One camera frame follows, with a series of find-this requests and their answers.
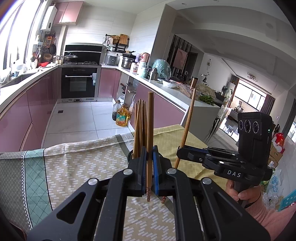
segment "pink sleeve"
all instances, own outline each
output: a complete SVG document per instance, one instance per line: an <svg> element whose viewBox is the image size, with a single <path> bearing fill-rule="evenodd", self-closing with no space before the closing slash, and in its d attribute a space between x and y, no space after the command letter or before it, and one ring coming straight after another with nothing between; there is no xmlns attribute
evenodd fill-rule
<svg viewBox="0 0 296 241"><path fill-rule="evenodd" d="M262 201L262 196L254 204L246 208L246 211L266 228L270 234L271 241L275 240L283 231L295 210L296 204L280 212L277 212L274 209L267 210Z"/></svg>

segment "cooking oil bottle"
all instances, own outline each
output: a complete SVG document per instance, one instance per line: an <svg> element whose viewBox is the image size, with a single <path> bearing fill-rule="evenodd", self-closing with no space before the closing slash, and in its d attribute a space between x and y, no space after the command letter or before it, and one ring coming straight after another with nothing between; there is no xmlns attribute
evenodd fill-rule
<svg viewBox="0 0 296 241"><path fill-rule="evenodd" d="M113 112L112 112L112 119L116 121L117 111L120 109L121 104L120 100L117 100L116 103L113 105Z"/></svg>
<svg viewBox="0 0 296 241"><path fill-rule="evenodd" d="M116 125L118 126L127 126L128 124L128 114L127 105L123 104L122 107L117 111Z"/></svg>

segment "patterned tablecloth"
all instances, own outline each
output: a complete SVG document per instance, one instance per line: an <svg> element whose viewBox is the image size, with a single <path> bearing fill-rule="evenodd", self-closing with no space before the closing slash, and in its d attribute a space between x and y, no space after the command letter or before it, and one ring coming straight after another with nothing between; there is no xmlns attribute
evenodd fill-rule
<svg viewBox="0 0 296 241"><path fill-rule="evenodd" d="M154 130L154 145L172 165L180 145L183 127L174 125ZM187 145L206 145L188 134ZM31 230L53 209L91 177L112 177L127 168L133 134L125 133L93 141L59 144L34 151L0 153L0 207L6 217L25 231ZM181 160L179 169L188 177L212 178L225 189L226 180L201 164ZM124 241L175 240L173 204L152 194L128 197Z"/></svg>

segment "oven handle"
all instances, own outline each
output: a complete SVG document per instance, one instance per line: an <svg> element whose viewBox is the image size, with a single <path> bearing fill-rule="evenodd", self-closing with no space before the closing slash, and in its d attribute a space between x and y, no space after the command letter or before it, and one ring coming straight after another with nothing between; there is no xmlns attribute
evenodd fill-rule
<svg viewBox="0 0 296 241"><path fill-rule="evenodd" d="M65 78L70 78L70 77L87 77L87 78L92 78L92 75L90 75L90 76L67 76L67 75L65 75Z"/></svg>

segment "camera lens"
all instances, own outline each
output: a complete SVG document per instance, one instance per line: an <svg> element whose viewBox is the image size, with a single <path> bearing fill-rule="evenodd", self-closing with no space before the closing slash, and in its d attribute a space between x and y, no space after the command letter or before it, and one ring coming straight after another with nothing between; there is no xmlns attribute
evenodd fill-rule
<svg viewBox="0 0 296 241"><path fill-rule="evenodd" d="M249 120L246 120L246 121L244 122L244 130L245 130L246 132L250 132L250 130L251 130L251 122L250 122Z"/></svg>
<svg viewBox="0 0 296 241"><path fill-rule="evenodd" d="M259 125L258 125L258 122L254 122L253 123L253 132L256 134L256 133L258 133L258 131L259 131Z"/></svg>
<svg viewBox="0 0 296 241"><path fill-rule="evenodd" d="M242 121L239 121L239 129L241 130L244 127L244 124L242 123Z"/></svg>

